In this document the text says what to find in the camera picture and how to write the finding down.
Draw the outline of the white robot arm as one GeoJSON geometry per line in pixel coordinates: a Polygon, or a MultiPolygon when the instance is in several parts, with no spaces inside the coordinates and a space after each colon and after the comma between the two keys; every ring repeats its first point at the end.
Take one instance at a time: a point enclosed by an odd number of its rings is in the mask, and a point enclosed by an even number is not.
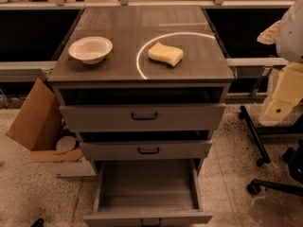
{"type": "Polygon", "coordinates": [[[262,44],[275,44],[276,53],[288,63],[277,74],[258,122],[274,126],[303,99],[303,0],[296,0],[282,18],[258,35],[262,44]]]}

